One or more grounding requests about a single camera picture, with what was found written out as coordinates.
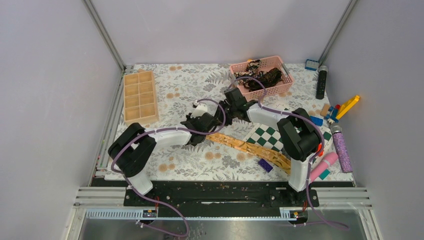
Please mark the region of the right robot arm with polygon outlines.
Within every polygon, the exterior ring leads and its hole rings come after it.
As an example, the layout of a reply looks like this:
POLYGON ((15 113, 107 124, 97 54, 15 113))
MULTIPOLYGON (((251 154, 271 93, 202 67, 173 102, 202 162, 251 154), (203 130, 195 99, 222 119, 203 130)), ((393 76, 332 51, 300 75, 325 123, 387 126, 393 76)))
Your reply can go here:
POLYGON ((224 92, 225 117, 232 121, 239 119, 249 123, 266 125, 278 131, 283 149, 290 158, 287 201, 293 206, 301 205, 307 194, 312 160, 325 147, 324 136, 312 121, 307 111, 297 108, 292 112, 271 108, 257 100, 247 99, 238 88, 224 92))

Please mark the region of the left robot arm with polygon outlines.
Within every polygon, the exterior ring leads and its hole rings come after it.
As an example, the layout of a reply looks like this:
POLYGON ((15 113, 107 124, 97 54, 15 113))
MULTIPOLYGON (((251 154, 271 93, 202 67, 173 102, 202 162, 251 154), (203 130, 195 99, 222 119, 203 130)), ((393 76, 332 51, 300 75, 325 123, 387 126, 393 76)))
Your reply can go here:
POLYGON ((148 206, 154 202, 155 192, 144 168, 152 153, 172 146, 196 146, 224 122, 206 112, 195 117, 188 114, 185 121, 164 128, 144 128, 132 123, 108 149, 112 158, 110 168, 123 175, 136 192, 136 199, 148 206))

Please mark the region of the yellow patterned tie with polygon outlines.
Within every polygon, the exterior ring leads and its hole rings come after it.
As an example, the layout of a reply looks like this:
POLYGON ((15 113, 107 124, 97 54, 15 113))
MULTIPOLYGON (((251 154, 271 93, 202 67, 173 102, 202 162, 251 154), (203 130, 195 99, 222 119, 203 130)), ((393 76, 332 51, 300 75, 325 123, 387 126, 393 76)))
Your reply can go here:
POLYGON ((222 133, 207 135, 206 139, 264 159, 282 169, 287 175, 291 175, 291 161, 278 151, 242 141, 222 133))

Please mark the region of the wooden compartment tray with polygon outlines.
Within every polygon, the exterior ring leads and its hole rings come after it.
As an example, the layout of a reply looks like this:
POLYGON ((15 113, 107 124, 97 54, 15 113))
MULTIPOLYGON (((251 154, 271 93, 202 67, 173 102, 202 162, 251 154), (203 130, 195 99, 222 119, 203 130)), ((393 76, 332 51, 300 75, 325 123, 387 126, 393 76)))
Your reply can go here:
POLYGON ((153 124, 159 120, 155 76, 141 71, 123 76, 123 120, 127 126, 153 124))

